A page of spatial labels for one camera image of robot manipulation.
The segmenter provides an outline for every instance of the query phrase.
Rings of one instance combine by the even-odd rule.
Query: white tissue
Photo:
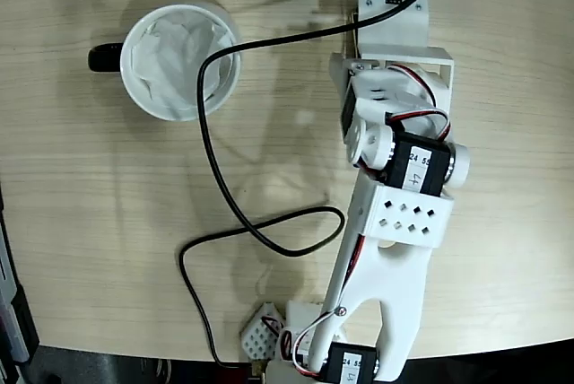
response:
[[[196,106],[200,65],[212,53],[230,45],[225,30],[202,14],[170,13],[150,25],[134,46],[132,68],[135,76],[147,84],[152,100],[169,109],[185,110]],[[205,100],[220,85],[220,61],[205,72]]]

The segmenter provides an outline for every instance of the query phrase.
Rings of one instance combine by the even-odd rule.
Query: wood grain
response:
[[[90,47],[121,41],[151,9],[192,0],[0,0],[0,180],[17,270],[44,345],[208,359],[175,251],[237,225],[195,123],[143,113]],[[212,0],[245,40],[340,23],[354,0]],[[457,61],[453,119],[473,153],[448,238],[431,261],[413,356],[574,337],[574,4],[430,0],[430,40]],[[210,117],[217,155],[253,218],[348,205],[354,171],[329,54],[340,37],[245,54],[239,88]],[[268,232],[290,247],[335,222]],[[337,245],[287,259],[248,236],[205,245],[187,268],[223,359],[262,301],[322,299]],[[373,342],[378,309],[352,318]]]

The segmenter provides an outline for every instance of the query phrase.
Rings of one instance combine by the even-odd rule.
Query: mug handle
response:
[[[106,43],[90,49],[88,67],[97,73],[118,73],[123,46],[123,43]]]

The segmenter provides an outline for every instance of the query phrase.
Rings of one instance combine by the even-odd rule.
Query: robotic arm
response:
[[[359,19],[400,1],[359,0]],[[271,384],[393,381],[404,367],[421,323],[431,253],[452,211],[444,187],[461,187],[470,165],[448,115],[454,61],[444,49],[427,47],[428,18],[427,0],[419,0],[360,30],[357,57],[332,55],[344,143],[359,173],[321,314],[294,339],[292,362],[269,363]],[[372,299],[383,320],[376,347],[334,342]],[[300,358],[300,343],[312,331],[309,355]]]

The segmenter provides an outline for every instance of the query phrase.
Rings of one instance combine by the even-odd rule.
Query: black wire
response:
[[[339,225],[337,226],[336,230],[333,231],[333,233],[331,235],[329,235],[327,238],[325,238],[324,240],[321,240],[319,243],[316,243],[315,245],[312,245],[312,246],[307,247],[305,249],[300,249],[300,251],[303,251],[306,254],[308,254],[310,252],[313,252],[313,251],[316,251],[318,249],[323,248],[326,244],[333,241],[343,230],[343,228],[344,228],[344,214],[343,214],[343,212],[341,212],[336,207],[315,206],[315,207],[310,207],[308,209],[301,209],[301,210],[291,212],[291,213],[286,214],[286,215],[278,216],[276,218],[273,218],[269,221],[265,221],[263,223],[255,224],[255,227],[257,229],[264,229],[265,227],[269,227],[271,225],[275,225],[278,223],[283,223],[285,221],[292,220],[293,218],[299,218],[299,217],[304,216],[304,215],[321,214],[321,213],[335,214],[336,216],[339,217]],[[197,245],[201,245],[202,243],[206,243],[206,242],[209,242],[211,240],[219,240],[219,239],[229,238],[231,236],[237,236],[238,234],[243,234],[243,233],[247,233],[247,232],[248,232],[247,228],[241,227],[238,229],[220,231],[218,233],[208,234],[208,235],[202,236],[201,238],[191,240],[190,242],[186,243],[178,253],[179,272],[181,273],[181,277],[183,278],[184,283],[186,283],[186,287],[189,290],[189,294],[191,294],[191,297],[193,298],[194,303],[197,306],[197,311],[199,312],[201,320],[203,321],[205,335],[207,336],[207,343],[209,344],[209,350],[211,351],[212,357],[219,366],[221,366],[222,368],[228,368],[228,369],[229,368],[235,369],[238,366],[237,365],[234,366],[234,365],[222,362],[220,360],[219,356],[217,355],[217,351],[215,349],[215,341],[213,339],[212,326],[209,322],[209,318],[207,317],[207,314],[205,313],[204,306],[202,305],[201,301],[199,300],[199,297],[197,296],[197,292],[194,289],[193,285],[191,284],[191,281],[189,280],[189,275],[187,274],[186,264],[185,264],[184,258],[186,256],[186,253],[190,249],[192,249],[193,247],[195,247]]]
[[[291,250],[280,245],[277,245],[272,240],[267,238],[263,233],[261,233],[243,214],[241,209],[239,208],[238,204],[235,202],[235,199],[231,195],[227,184],[225,183],[225,179],[223,178],[222,172],[219,168],[219,164],[217,163],[217,158],[215,157],[215,152],[213,150],[211,138],[209,136],[209,128],[207,126],[207,116],[205,115],[205,104],[204,104],[204,79],[205,79],[205,72],[207,67],[214,61],[218,60],[221,57],[226,57],[230,54],[240,52],[243,50],[250,50],[256,48],[266,48],[269,46],[278,46],[284,45],[287,43],[295,43],[298,41],[309,40],[309,39],[317,39],[320,37],[326,36],[333,36],[335,34],[345,33],[347,31],[354,31],[358,30],[359,28],[367,27],[369,25],[373,25],[378,22],[385,21],[387,19],[392,18],[393,16],[401,13],[402,11],[406,10],[409,6],[413,5],[416,0],[404,0],[401,4],[393,7],[392,9],[373,16],[369,19],[364,19],[358,22],[351,22],[346,23],[345,25],[339,25],[338,27],[327,28],[325,30],[317,30],[317,31],[310,31],[304,32],[301,34],[296,34],[293,36],[285,36],[279,37],[275,39],[266,39],[266,40],[259,40],[259,41],[250,41],[249,43],[242,43],[236,46],[231,46],[229,48],[224,48],[214,54],[211,54],[199,67],[199,72],[197,74],[197,114],[199,117],[199,126],[201,128],[201,135],[204,141],[204,148],[205,148],[205,155],[207,156],[207,160],[209,161],[209,165],[212,168],[213,177],[217,182],[219,189],[223,194],[223,198],[227,202],[227,205],[231,209],[231,211],[235,214],[239,222],[246,228],[248,231],[262,244],[264,244],[269,249],[275,251],[278,254],[286,257],[301,257],[304,255],[313,252],[313,250]]]
[[[275,39],[266,39],[266,40],[259,40],[259,41],[251,41],[249,43],[242,43],[242,44],[238,44],[238,45],[235,45],[235,46],[232,46],[229,48],[224,48],[218,52],[215,52],[214,54],[211,54],[199,67],[199,71],[197,73],[197,90],[196,90],[196,93],[197,93],[197,114],[198,114],[198,118],[199,118],[199,126],[201,128],[202,139],[204,142],[205,154],[207,156],[207,160],[209,161],[210,167],[212,169],[213,177],[215,178],[215,181],[217,182],[217,186],[219,187],[219,189],[222,192],[223,198],[225,198],[227,205],[229,206],[231,211],[235,214],[235,216],[237,217],[239,222],[243,225],[243,227],[239,228],[239,229],[235,229],[235,230],[222,231],[222,232],[215,233],[215,234],[209,234],[209,235],[206,235],[202,238],[190,241],[189,243],[187,243],[186,245],[183,246],[183,248],[181,249],[181,251],[178,254],[178,266],[179,266],[179,272],[181,273],[181,276],[183,277],[183,280],[186,283],[187,289],[189,290],[189,293],[191,294],[191,296],[192,296],[192,298],[193,298],[193,300],[197,306],[197,310],[199,311],[199,314],[201,316],[201,320],[204,323],[205,334],[207,336],[209,349],[212,353],[213,359],[215,360],[215,362],[219,366],[221,366],[223,368],[234,368],[234,366],[222,362],[217,355],[217,352],[215,350],[215,342],[213,340],[213,331],[211,329],[209,319],[207,318],[204,307],[202,306],[201,301],[199,300],[199,297],[197,296],[197,293],[196,293],[195,289],[193,288],[191,281],[189,280],[189,276],[187,275],[187,271],[186,271],[185,263],[184,263],[184,256],[186,255],[186,253],[191,248],[193,248],[194,246],[200,245],[200,244],[208,242],[210,240],[224,239],[224,238],[228,238],[230,236],[235,236],[235,235],[238,235],[241,233],[249,232],[263,245],[265,245],[266,247],[268,247],[272,251],[274,251],[278,254],[281,254],[282,256],[285,256],[285,257],[302,257],[302,256],[306,256],[312,252],[315,252],[318,249],[323,248],[327,243],[329,243],[336,236],[339,235],[339,233],[341,232],[341,230],[344,227],[344,214],[340,210],[338,210],[332,206],[319,206],[319,207],[304,209],[304,210],[296,211],[296,212],[286,214],[283,216],[279,216],[279,217],[274,218],[272,220],[269,220],[265,223],[260,223],[260,224],[255,224],[255,225],[253,223],[251,223],[251,221],[246,217],[246,215],[243,214],[243,212],[239,208],[239,205],[235,202],[235,199],[233,198],[231,192],[229,191],[229,189],[227,187],[227,184],[225,183],[225,179],[223,178],[222,172],[219,168],[219,164],[217,163],[217,158],[215,156],[215,152],[213,150],[211,138],[209,136],[209,128],[207,125],[207,116],[205,114],[205,104],[204,104],[204,79],[205,79],[205,72],[207,71],[207,67],[211,63],[213,63],[214,61],[216,61],[222,57],[226,57],[228,55],[231,55],[231,54],[234,54],[236,52],[243,51],[243,50],[250,50],[250,49],[256,49],[256,48],[266,48],[266,47],[270,47],[270,46],[279,46],[279,45],[284,45],[287,43],[296,43],[296,42],[304,41],[304,40],[318,39],[318,38],[322,38],[322,37],[333,36],[335,34],[342,34],[342,33],[345,33],[347,31],[355,31],[355,30],[358,30],[360,28],[367,27],[369,25],[373,25],[373,24],[385,21],[387,19],[390,19],[393,16],[396,16],[397,14],[406,10],[408,7],[413,5],[415,2],[416,2],[416,0],[404,0],[401,4],[396,5],[395,7],[393,7],[392,9],[390,9],[386,12],[383,12],[383,13],[375,15],[369,19],[365,19],[365,20],[358,21],[358,22],[346,23],[344,25],[340,25],[340,26],[333,27],[333,28],[304,32],[304,33],[296,34],[296,35],[292,35],[292,36],[285,36],[285,37],[279,37],[279,38],[275,38]],[[319,243],[317,243],[315,245],[312,245],[312,246],[304,248],[304,249],[287,249],[287,248],[284,248],[281,245],[277,245],[275,242],[273,242],[272,240],[267,238],[261,231],[259,231],[259,229],[262,229],[264,227],[268,227],[268,226],[273,225],[273,224],[281,223],[283,221],[287,221],[287,220],[290,220],[292,218],[297,218],[297,217],[305,215],[305,214],[315,214],[315,213],[319,213],[319,212],[329,212],[332,214],[336,214],[340,220],[339,226],[333,232],[333,234],[331,234],[326,239],[320,241]]]

